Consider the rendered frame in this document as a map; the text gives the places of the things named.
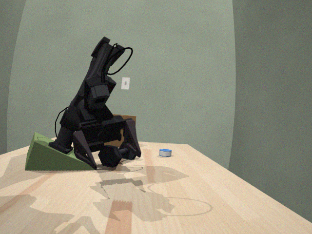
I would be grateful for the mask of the brown cardboard box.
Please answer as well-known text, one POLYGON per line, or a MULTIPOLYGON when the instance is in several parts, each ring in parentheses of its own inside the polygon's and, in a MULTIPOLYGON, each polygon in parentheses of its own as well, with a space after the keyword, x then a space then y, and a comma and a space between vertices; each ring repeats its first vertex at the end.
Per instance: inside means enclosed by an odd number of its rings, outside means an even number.
MULTIPOLYGON (((128 119, 128 118, 132 118, 135 123, 136 123, 136 116, 129 116, 129 115, 120 115, 123 119, 128 119)), ((106 142, 104 143, 104 145, 112 145, 112 146, 118 146, 120 147, 120 145, 122 144, 122 142, 124 141, 124 136, 123 136, 123 129, 120 130, 121 134, 122 134, 122 138, 121 138, 121 141, 118 141, 118 140, 114 140, 114 141, 110 141, 110 142, 106 142)))

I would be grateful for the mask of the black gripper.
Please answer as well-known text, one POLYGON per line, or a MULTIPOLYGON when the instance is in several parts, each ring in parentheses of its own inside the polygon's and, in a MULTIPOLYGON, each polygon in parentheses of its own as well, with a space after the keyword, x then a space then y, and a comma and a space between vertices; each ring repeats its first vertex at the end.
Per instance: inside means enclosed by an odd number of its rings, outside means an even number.
POLYGON ((124 147, 137 157, 141 157, 135 121, 132 118, 123 119, 118 115, 78 124, 78 131, 73 132, 73 147, 76 158, 96 170, 97 165, 92 152, 103 150, 106 142, 121 141, 121 129, 123 129, 124 147))

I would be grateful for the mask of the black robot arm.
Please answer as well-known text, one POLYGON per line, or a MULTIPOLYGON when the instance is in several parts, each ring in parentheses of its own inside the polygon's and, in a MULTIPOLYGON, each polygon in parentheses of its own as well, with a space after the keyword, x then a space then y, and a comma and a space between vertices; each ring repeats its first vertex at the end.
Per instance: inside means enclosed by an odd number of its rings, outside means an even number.
POLYGON ((107 74, 101 80, 101 71, 108 59, 124 47, 113 47, 109 42, 110 39, 103 37, 93 50, 87 75, 60 120, 57 139, 48 145, 64 154, 73 150, 73 132, 78 131, 79 123, 114 116, 105 103, 117 83, 107 74))

